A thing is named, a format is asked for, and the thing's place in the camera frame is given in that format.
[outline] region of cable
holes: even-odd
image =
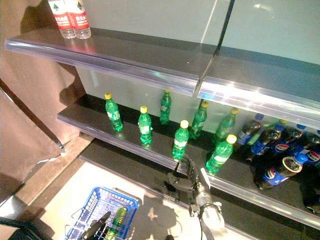
[[[201,225],[200,217],[198,217],[198,219],[199,219],[199,224],[200,224],[200,229],[201,229],[201,239],[200,240],[202,240],[202,225]]]

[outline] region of plastic bottle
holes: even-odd
[[[140,117],[138,120],[138,126],[140,130],[140,140],[142,144],[148,146],[152,142],[152,127],[151,127],[151,118],[147,113],[148,108],[146,106],[140,107]]]
[[[119,229],[122,227],[125,217],[127,215],[127,209],[124,207],[120,207],[114,216],[112,227],[109,228],[108,232],[106,233],[106,240],[115,240],[116,236],[118,235]]]
[[[303,150],[301,153],[308,157],[308,161],[305,162],[306,165],[316,167],[320,165],[320,144],[315,145],[311,150]]]
[[[251,146],[245,159],[249,162],[254,162],[258,156],[265,154],[271,145],[281,137],[281,132],[284,129],[285,127],[282,124],[277,123],[274,129],[263,131],[259,139]]]
[[[320,144],[320,130],[317,134],[305,132],[301,138],[294,144],[289,152],[290,156],[296,156],[299,153],[304,153],[304,150],[309,150],[317,144]]]
[[[104,97],[106,99],[105,110],[106,110],[106,113],[108,114],[108,117],[111,121],[112,128],[113,128],[113,130],[120,132],[124,128],[124,125],[122,124],[121,119],[120,119],[118,105],[112,99],[111,93],[106,93],[104,95]]]
[[[91,30],[83,0],[65,0],[75,36],[78,39],[91,37]]]
[[[67,6],[64,0],[48,0],[48,3],[62,37],[64,37],[65,39],[75,38],[75,30],[72,27],[72,23],[67,11]]]
[[[180,122],[179,129],[175,132],[172,149],[172,156],[175,161],[181,160],[185,155],[185,150],[189,139],[188,125],[189,122],[187,120],[182,120]]]
[[[242,146],[246,145],[251,137],[261,129],[260,121],[264,118],[263,114],[257,113],[254,120],[247,122],[243,125],[242,129],[238,133],[236,143],[233,145],[235,150],[238,150]]]
[[[217,173],[221,166],[228,160],[233,152],[233,144],[237,141],[235,135],[228,135],[226,141],[220,142],[210,159],[206,162],[205,167],[210,174]]]
[[[218,145],[227,138],[231,129],[235,125],[237,114],[238,109],[233,107],[230,113],[221,120],[220,125],[213,136],[213,143],[215,143],[215,145]]]
[[[163,125],[168,124],[169,115],[171,108],[171,97],[168,90],[164,90],[163,98],[161,99],[161,108],[160,108],[160,122]]]
[[[189,131],[190,138],[197,139],[198,137],[200,137],[201,130],[204,127],[205,121],[207,119],[208,105],[209,104],[207,101],[203,101],[199,109],[196,111],[191,125],[191,129]]]
[[[279,141],[275,142],[272,146],[273,155],[282,154],[287,151],[292,144],[303,135],[303,130],[306,128],[304,125],[297,124],[296,128],[287,127],[281,134]]]
[[[254,183],[261,190],[271,189],[301,172],[303,164],[307,160],[307,156],[302,153],[297,156],[286,156],[278,165],[267,169],[264,175],[257,175],[254,178]]]

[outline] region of yellow bottle cap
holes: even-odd
[[[288,121],[283,120],[283,119],[279,119],[279,122],[282,123],[282,124],[287,124],[288,123]]]
[[[238,114],[238,109],[236,109],[235,107],[233,107],[233,108],[231,109],[230,113],[236,115],[236,114]]]
[[[203,108],[207,108],[208,105],[209,105],[209,103],[208,103],[207,101],[203,101],[203,102],[201,103],[201,107],[203,107]]]
[[[147,113],[147,111],[148,111],[147,106],[141,106],[141,107],[140,107],[140,112],[141,112],[142,114]]]
[[[182,121],[180,122],[180,127],[181,127],[182,129],[187,129],[188,126],[189,126],[189,122],[188,122],[187,120],[182,120]]]
[[[112,98],[112,94],[111,93],[106,93],[104,95],[105,99],[111,99]]]
[[[237,137],[233,134],[229,134],[226,138],[226,142],[229,144],[234,144],[237,141]]]

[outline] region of pepsi bottle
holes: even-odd
[[[317,134],[305,132],[301,138],[292,145],[289,152],[290,156],[296,156],[299,153],[304,153],[305,150],[310,150],[317,144],[320,144],[320,130],[316,131]]]
[[[285,129],[282,124],[276,124],[274,129],[263,131],[258,140],[252,145],[245,156],[248,162],[254,162],[259,156],[262,156],[280,137],[281,132]]]
[[[307,160],[307,156],[302,153],[286,156],[277,165],[268,168],[263,175],[255,176],[254,183],[260,190],[271,189],[300,173]]]
[[[236,139],[233,148],[237,151],[241,147],[247,144],[252,136],[261,129],[260,121],[264,118],[263,114],[257,113],[255,115],[254,120],[247,122],[243,125],[242,129],[238,133],[238,137]]]
[[[296,127],[287,127],[281,135],[279,141],[272,146],[273,155],[282,154],[292,147],[295,141],[302,137],[304,125],[297,124]]]

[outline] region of red bottle label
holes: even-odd
[[[69,12],[71,23],[75,29],[87,29],[89,28],[89,22],[86,11],[82,13]]]
[[[64,14],[53,14],[56,24],[58,25],[59,29],[71,29],[71,23],[68,16],[68,13]]]

